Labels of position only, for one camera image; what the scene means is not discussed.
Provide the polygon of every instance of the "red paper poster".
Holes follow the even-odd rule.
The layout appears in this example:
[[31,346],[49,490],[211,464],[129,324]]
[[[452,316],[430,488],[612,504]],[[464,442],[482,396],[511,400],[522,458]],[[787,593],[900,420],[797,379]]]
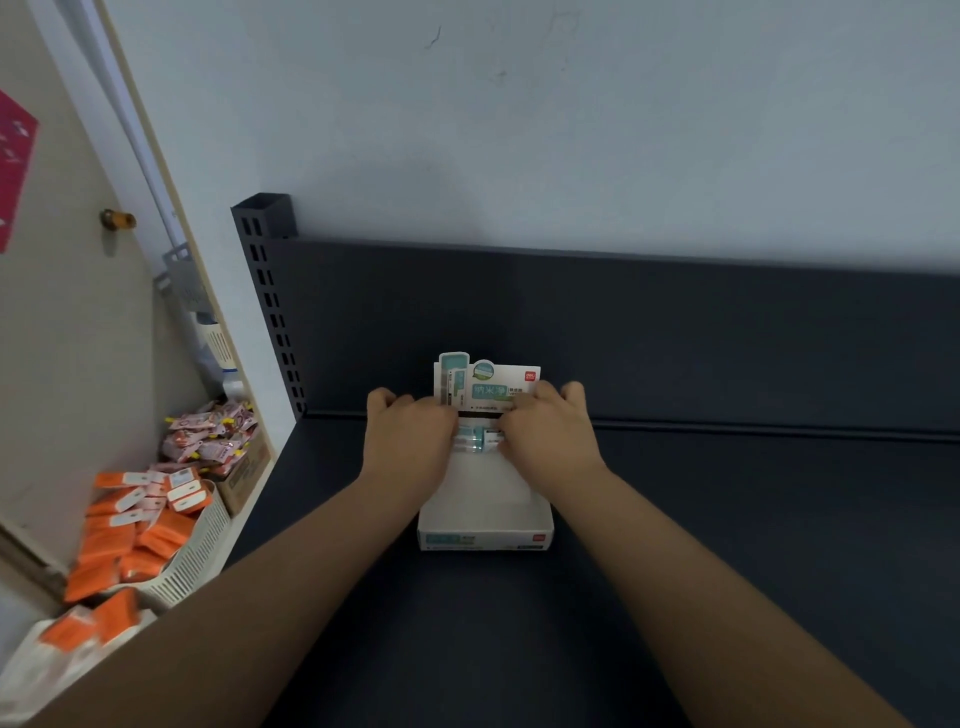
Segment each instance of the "red paper poster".
[[0,253],[7,250],[34,150],[36,119],[0,91]]

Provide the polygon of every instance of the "perforated metal post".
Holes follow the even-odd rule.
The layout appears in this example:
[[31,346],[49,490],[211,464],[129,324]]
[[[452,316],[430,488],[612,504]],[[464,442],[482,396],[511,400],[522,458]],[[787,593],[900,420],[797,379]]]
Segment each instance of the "perforated metal post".
[[290,406],[299,420],[306,412],[306,394],[300,383],[294,343],[290,340],[280,297],[276,293],[269,254],[271,240],[297,236],[293,203],[290,195],[260,192],[231,207],[230,211],[233,213],[233,222],[250,267],[253,287],[260,301],[260,310],[263,311],[263,320],[270,332],[276,362],[283,374]]

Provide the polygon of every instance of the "person's right hand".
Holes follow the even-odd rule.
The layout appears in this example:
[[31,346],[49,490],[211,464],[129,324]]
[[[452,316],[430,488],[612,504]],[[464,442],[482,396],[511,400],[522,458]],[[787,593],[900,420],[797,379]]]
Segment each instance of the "person's right hand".
[[500,429],[506,438],[500,451],[547,500],[553,501],[566,485],[576,487],[607,468],[579,381],[571,381],[562,392],[548,381],[537,382],[532,395],[514,397],[514,409],[500,418]]

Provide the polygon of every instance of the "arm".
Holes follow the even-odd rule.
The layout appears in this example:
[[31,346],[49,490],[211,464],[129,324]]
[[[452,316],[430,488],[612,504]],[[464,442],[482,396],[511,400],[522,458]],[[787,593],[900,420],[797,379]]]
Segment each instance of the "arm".
[[444,478],[455,410],[376,390],[367,412],[356,481],[117,650],[32,728],[259,725],[357,580]]
[[540,382],[500,425],[520,474],[611,580],[697,728],[907,720],[600,456],[584,388]]

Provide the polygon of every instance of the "cardboard box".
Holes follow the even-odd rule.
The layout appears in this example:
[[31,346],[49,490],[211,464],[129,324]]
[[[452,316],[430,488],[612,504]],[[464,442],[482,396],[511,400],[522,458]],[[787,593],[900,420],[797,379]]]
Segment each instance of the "cardboard box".
[[220,497],[231,516],[236,516],[241,511],[269,462],[267,438],[263,431],[258,429],[247,444],[247,454],[243,460],[237,463],[226,480],[217,483],[217,490],[220,491]]
[[499,452],[454,452],[440,488],[420,509],[423,551],[543,551],[553,513]]

